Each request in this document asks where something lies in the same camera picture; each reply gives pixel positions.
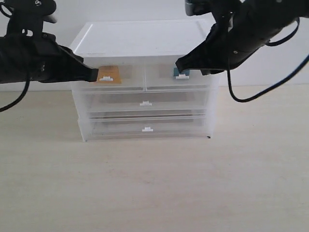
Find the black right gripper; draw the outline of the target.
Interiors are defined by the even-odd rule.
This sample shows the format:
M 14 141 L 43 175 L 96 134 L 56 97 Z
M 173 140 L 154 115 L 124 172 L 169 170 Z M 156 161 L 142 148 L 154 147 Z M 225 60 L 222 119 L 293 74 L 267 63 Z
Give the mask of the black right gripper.
M 200 70 L 203 75 L 235 69 L 266 43 L 266 36 L 250 9 L 228 11 L 214 16 L 206 40 L 176 61 L 180 73 Z

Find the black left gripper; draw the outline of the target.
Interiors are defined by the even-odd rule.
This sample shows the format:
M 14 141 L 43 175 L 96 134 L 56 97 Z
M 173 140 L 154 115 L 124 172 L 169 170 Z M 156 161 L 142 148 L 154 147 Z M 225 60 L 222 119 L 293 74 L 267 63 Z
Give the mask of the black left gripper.
M 57 44 L 49 34 L 41 38 L 20 36 L 16 39 L 22 68 L 30 80 L 40 83 L 95 82 L 98 68 L 84 64 L 84 58 L 68 47 Z

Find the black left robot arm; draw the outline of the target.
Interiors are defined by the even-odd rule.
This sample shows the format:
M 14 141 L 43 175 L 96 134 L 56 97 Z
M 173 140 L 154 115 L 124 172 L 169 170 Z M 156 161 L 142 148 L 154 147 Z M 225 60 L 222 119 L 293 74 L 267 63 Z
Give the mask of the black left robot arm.
M 84 59 L 56 43 L 50 34 L 40 38 L 22 34 L 0 39 L 0 82 L 24 82 L 27 77 L 40 83 L 75 81 L 95 82 L 98 69 L 84 64 Z

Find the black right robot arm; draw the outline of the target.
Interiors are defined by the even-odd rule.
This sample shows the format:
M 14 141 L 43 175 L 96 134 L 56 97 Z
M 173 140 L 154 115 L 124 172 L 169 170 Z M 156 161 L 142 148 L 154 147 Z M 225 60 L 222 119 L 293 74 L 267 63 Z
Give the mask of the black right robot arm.
M 187 0 L 188 16 L 212 14 L 206 39 L 176 61 L 180 72 L 236 69 L 283 28 L 309 16 L 307 0 Z

